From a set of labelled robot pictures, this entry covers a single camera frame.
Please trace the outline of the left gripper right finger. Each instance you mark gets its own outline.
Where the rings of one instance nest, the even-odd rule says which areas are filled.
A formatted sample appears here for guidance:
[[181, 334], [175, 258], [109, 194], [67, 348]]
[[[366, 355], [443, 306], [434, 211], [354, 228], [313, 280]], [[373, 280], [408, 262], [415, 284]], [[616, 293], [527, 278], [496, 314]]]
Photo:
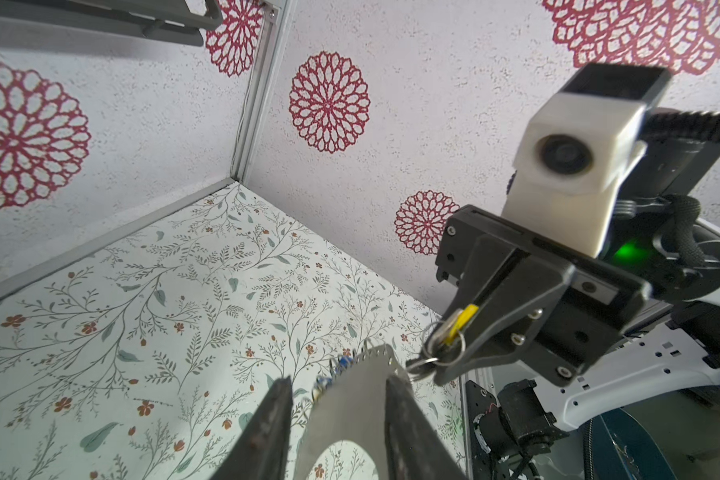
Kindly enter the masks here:
[[397, 376], [385, 385], [384, 442], [390, 479], [467, 479]]

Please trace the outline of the yellow key tag windowed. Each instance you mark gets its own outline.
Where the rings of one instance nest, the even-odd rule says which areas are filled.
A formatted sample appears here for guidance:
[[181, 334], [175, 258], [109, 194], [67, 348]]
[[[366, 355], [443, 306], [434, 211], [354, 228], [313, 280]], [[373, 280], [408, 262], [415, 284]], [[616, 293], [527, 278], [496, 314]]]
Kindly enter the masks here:
[[464, 309], [458, 309], [446, 322], [448, 331], [443, 343], [451, 345], [478, 311], [479, 307], [475, 304], [469, 304]]

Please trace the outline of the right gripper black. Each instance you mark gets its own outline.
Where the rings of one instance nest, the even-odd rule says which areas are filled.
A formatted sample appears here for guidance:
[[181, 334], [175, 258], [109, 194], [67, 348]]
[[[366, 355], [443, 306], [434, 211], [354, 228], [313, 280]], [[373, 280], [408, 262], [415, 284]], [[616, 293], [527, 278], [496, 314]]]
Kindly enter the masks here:
[[603, 357], [650, 299], [650, 284], [467, 205], [446, 223], [437, 278], [457, 292], [449, 318], [478, 310], [453, 348], [434, 349], [443, 386], [473, 370], [522, 362], [557, 386]]

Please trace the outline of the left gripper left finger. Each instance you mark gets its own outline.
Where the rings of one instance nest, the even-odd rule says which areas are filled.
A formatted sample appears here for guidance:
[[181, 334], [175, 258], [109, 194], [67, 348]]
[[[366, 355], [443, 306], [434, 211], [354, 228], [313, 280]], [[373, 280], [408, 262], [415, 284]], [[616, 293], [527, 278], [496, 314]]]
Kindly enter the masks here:
[[291, 378], [275, 380], [211, 479], [284, 479], [292, 407]]

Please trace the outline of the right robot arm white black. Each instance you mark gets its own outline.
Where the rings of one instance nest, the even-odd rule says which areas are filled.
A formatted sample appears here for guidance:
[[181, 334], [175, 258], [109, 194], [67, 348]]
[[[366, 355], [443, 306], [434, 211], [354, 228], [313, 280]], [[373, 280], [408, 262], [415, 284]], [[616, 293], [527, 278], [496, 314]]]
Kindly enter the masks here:
[[494, 394], [467, 384], [473, 476], [533, 478], [604, 413], [720, 385], [720, 235], [682, 186], [710, 148], [718, 112], [560, 94], [528, 124], [502, 212], [447, 221], [437, 275], [457, 293], [412, 369], [532, 373]]

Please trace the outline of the grey slotted wall shelf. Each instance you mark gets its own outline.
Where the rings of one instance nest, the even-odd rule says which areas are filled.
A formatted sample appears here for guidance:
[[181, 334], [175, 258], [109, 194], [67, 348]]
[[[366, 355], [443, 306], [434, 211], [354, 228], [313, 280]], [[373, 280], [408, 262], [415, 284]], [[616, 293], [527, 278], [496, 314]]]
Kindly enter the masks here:
[[0, 17], [190, 46], [223, 22], [220, 4], [203, 3], [194, 13], [182, 0], [169, 1], [4, 1]]

